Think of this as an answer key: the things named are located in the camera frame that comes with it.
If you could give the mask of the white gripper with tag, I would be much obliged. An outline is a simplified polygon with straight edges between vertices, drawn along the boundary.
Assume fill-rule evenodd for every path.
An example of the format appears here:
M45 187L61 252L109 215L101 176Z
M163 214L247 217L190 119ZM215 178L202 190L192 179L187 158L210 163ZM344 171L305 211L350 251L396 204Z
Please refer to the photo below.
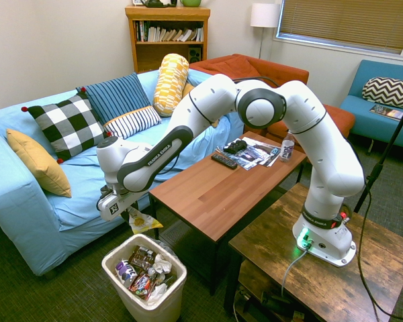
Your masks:
M137 209L138 193L126 193L125 195L116 195L108 193L106 196L101 197L97 202L97 208L100 212L101 218L105 221L112 221L118 215L129 224L129 214L125 211L129 206Z

